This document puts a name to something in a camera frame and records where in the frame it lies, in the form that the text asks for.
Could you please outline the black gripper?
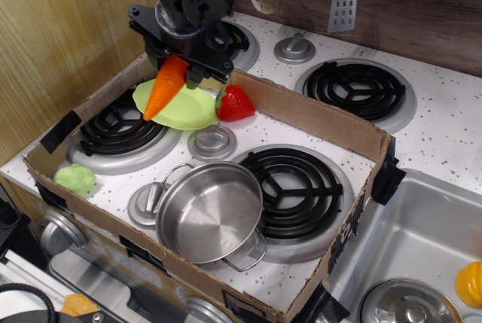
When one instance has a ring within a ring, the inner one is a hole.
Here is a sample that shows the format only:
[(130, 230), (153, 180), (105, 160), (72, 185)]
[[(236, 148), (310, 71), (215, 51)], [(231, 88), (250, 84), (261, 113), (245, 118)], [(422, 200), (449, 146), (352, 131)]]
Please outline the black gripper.
[(187, 29), (166, 31), (160, 24), (155, 8), (131, 5), (127, 9), (130, 28), (142, 35), (145, 52), (153, 67), (159, 70), (165, 60), (176, 55), (188, 62), (185, 83), (189, 90), (199, 87), (203, 79), (214, 78), (226, 83), (234, 70), (231, 60), (206, 42), (206, 31)]

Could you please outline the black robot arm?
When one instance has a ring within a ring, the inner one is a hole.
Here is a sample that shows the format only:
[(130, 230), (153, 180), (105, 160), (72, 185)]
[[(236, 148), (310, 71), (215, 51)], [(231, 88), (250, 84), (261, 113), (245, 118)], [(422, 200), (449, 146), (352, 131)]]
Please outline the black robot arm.
[(234, 0), (157, 0), (155, 6), (130, 5), (130, 28), (139, 33), (151, 64), (159, 69), (170, 56), (188, 64), (183, 74), (194, 89), (208, 78), (226, 83), (234, 66), (219, 47), (214, 30), (228, 38), (222, 20), (232, 16)]

